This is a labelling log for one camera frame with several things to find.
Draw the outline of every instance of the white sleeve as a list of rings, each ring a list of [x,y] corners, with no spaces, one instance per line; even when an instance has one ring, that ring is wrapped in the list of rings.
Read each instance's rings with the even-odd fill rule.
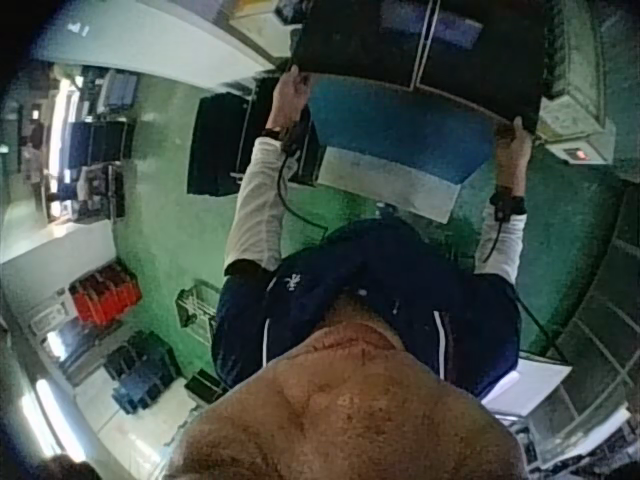
[[[487,205],[484,210],[484,224],[480,235],[480,243],[476,250],[475,273],[495,273],[511,284],[516,283],[518,266],[520,265],[520,253],[522,252],[522,237],[524,226],[527,222],[526,215],[512,215],[509,222],[502,224],[502,231],[498,243],[486,261],[491,251],[493,242],[498,235],[499,223],[494,218],[494,207]]]
[[[280,237],[285,213],[277,190],[278,174],[284,161],[280,146],[281,142],[271,138],[256,139],[227,239],[225,269],[236,260],[253,260],[270,271],[280,264]],[[285,198],[287,180],[296,168],[296,162],[289,159],[282,175],[281,192]]]

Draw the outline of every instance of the white logo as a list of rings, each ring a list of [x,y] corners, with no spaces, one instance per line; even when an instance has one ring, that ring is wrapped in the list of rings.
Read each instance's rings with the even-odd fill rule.
[[[297,273],[294,273],[293,275],[291,275],[290,278],[285,278],[284,281],[287,282],[287,290],[289,290],[290,292],[293,292],[298,286],[298,283],[300,283],[301,279],[302,277]]]

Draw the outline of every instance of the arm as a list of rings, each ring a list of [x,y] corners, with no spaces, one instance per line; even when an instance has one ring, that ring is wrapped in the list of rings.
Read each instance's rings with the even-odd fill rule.
[[[284,134],[299,119],[310,94],[308,77],[294,66],[273,92],[267,130]],[[280,238],[284,207],[278,198],[278,174],[284,161],[282,142],[268,137],[256,140],[236,205],[227,240],[226,274],[273,271],[280,264]],[[283,172],[281,191],[287,196],[287,180],[296,170],[289,160]]]
[[[500,227],[500,222],[494,217],[495,206],[492,204],[487,206],[475,256],[475,273],[497,274],[511,284],[515,284],[518,275],[522,237],[527,221],[524,195],[532,144],[531,135],[522,128],[522,120],[519,117],[516,118],[513,127],[513,141],[506,138],[498,138],[496,141],[496,190],[511,195],[514,200],[513,215]],[[495,248],[489,255],[494,242]]]

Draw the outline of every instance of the navy blue jacket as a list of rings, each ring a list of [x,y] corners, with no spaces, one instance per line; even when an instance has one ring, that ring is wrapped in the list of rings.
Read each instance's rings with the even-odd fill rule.
[[[262,367],[265,332],[267,361],[303,342],[344,293],[384,319],[420,362],[478,398],[516,368],[513,286],[461,270],[392,218],[343,227],[285,258],[269,278],[230,276],[212,329],[220,379],[232,388]]]

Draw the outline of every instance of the white stripe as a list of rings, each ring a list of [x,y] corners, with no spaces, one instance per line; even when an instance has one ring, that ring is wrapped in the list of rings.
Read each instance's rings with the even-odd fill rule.
[[[447,337],[444,334],[444,327],[442,326],[442,320],[440,319],[439,312],[433,312],[433,317],[436,320],[436,325],[438,327],[438,334],[440,336],[440,345],[438,347],[438,370],[440,374],[440,379],[444,380],[444,367],[445,367],[445,352],[447,348]]]
[[[262,334],[262,368],[267,366],[267,338],[269,336],[269,318],[264,322],[264,333]]]

